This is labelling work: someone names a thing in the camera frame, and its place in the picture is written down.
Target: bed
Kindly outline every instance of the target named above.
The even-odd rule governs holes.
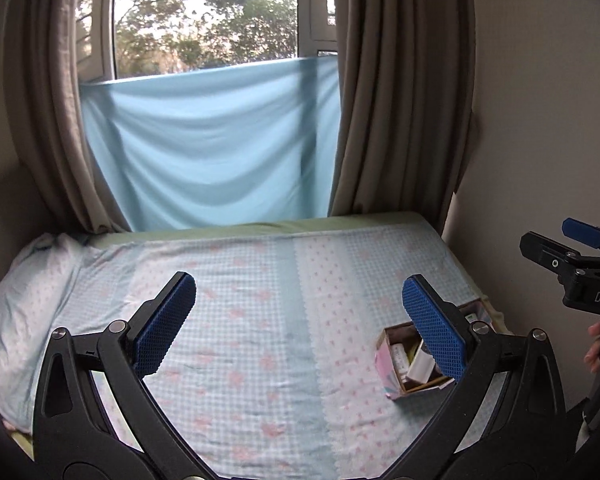
[[[0,282],[0,415],[30,432],[46,340],[57,326],[128,319],[174,272],[196,306],[144,382],[189,445],[221,476],[378,476],[415,439],[448,389],[393,402],[374,368],[384,327],[408,320],[402,282],[423,274],[455,304],[491,307],[438,234],[413,213],[311,219],[88,240],[43,235]],[[116,433],[137,446],[103,375]],[[503,377],[461,447],[475,442]]]

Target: open box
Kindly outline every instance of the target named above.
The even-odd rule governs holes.
[[[491,317],[487,313],[481,300],[475,300],[471,303],[459,307],[460,312],[468,316],[475,314],[478,320],[488,323],[493,328]],[[405,348],[409,348],[421,341],[420,334],[411,321],[400,325],[390,326],[382,330],[378,342],[376,343],[376,370],[382,380],[384,393],[391,400],[399,399],[417,392],[426,392],[433,389],[442,389],[449,386],[454,380],[442,375],[438,368],[434,368],[429,381],[421,384],[413,381],[403,383],[399,379],[394,360],[391,356],[390,346],[396,343],[403,343]]]

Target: blue cloth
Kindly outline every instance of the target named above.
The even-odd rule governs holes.
[[[327,215],[335,56],[85,84],[88,143],[133,231]]]

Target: screw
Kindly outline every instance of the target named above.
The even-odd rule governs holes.
[[[485,335],[489,331],[489,325],[483,321],[474,321],[471,328],[475,333],[480,335]]]
[[[51,333],[51,337],[53,339],[62,339],[64,336],[66,336],[66,329],[65,328],[56,328]]]
[[[126,327],[126,323],[124,321],[122,321],[121,319],[117,319],[115,321],[112,321],[109,325],[109,332],[113,332],[114,334],[117,334],[118,332],[122,332]]]
[[[546,339],[546,332],[544,330],[540,330],[539,328],[536,328],[532,332],[532,335],[534,336],[534,339],[537,339],[538,341],[544,341]]]

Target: blue gripper pad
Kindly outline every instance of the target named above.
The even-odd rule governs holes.
[[[562,222],[562,234],[594,249],[600,248],[600,228],[593,225],[567,218]]]
[[[134,341],[134,370],[139,378],[155,374],[196,303],[196,282],[184,274],[155,309]]]
[[[459,381],[466,368],[464,340],[414,276],[402,286],[402,305],[442,373]]]

